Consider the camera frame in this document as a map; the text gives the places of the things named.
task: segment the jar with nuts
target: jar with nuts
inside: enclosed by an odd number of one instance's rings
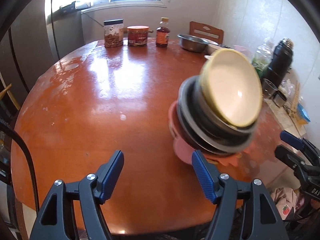
[[[123,19],[104,21],[104,46],[112,48],[123,45]]]

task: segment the black thermos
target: black thermos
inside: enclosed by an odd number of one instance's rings
[[[276,87],[281,84],[292,62],[292,48],[293,42],[287,38],[284,38],[279,42],[273,52],[273,58],[268,68],[261,77],[261,81],[263,81],[264,78],[268,79]]]

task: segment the orange lid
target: orange lid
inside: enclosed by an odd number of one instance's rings
[[[147,31],[149,30],[149,26],[129,26],[127,27],[128,30],[135,30],[135,31]]]

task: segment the food label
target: food label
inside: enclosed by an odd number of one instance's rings
[[[123,40],[123,28],[119,28],[119,41]]]
[[[169,40],[169,33],[157,32],[156,43],[168,44],[168,40]]]
[[[148,33],[128,33],[128,43],[131,45],[147,44]]]

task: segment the wooden chair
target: wooden chair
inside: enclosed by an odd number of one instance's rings
[[[190,22],[189,34],[222,44],[224,32],[207,24]]]
[[[12,87],[12,84],[9,84],[4,90],[2,90],[0,92],[0,100],[4,97],[4,95],[6,93],[8,93],[8,96],[11,99],[12,103],[14,104],[14,106],[17,108],[17,110],[20,110],[21,106],[19,105],[18,101],[16,100],[16,98],[13,96],[13,94],[9,90],[11,87]]]

